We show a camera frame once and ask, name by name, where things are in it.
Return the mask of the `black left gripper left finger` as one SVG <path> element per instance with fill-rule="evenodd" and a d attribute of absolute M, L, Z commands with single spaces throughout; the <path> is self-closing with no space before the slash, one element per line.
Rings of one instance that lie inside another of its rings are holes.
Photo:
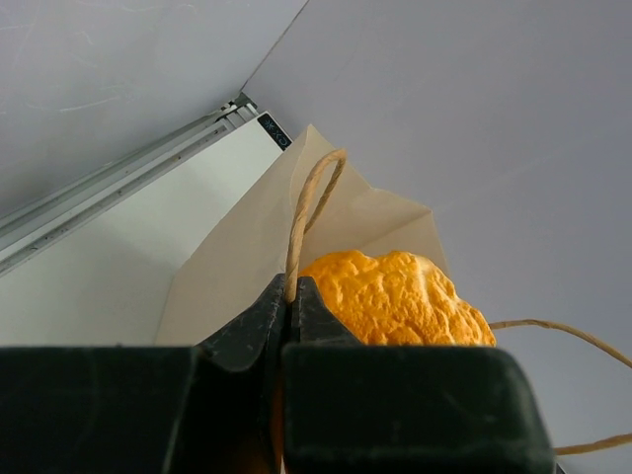
<path fill-rule="evenodd" d="M 284 327 L 284 284 L 283 274 L 274 276 L 248 308 L 197 348 L 224 371 L 250 370 L 266 353 L 270 338 L 279 336 Z"/>

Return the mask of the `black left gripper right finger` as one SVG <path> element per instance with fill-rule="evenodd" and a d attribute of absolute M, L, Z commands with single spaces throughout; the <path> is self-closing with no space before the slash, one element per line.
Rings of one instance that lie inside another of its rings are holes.
<path fill-rule="evenodd" d="M 315 280 L 300 277 L 289 306 L 289 340 L 299 344 L 361 346 L 362 342 L 326 307 Z"/>

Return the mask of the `ring shaped bread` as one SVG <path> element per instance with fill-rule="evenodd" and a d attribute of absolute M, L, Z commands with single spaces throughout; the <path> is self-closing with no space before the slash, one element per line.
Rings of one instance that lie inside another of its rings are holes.
<path fill-rule="evenodd" d="M 481 311 L 424 256 L 348 250 L 320 257 L 297 275 L 314 280 L 325 308 L 366 345 L 497 344 Z"/>

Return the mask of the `beige paper bag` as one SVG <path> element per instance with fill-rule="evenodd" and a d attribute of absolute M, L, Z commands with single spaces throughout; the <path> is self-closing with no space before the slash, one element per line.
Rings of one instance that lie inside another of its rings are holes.
<path fill-rule="evenodd" d="M 289 340 L 300 271 L 359 250 L 424 256 L 448 277 L 431 211 L 372 187 L 306 128 L 175 274 L 156 341 L 191 346 L 200 376 L 189 419 L 222 471 L 550 472 L 551 445 L 516 361 L 493 347 L 326 346 Z M 278 274 L 279 336 L 247 371 L 197 344 L 248 308 Z"/>

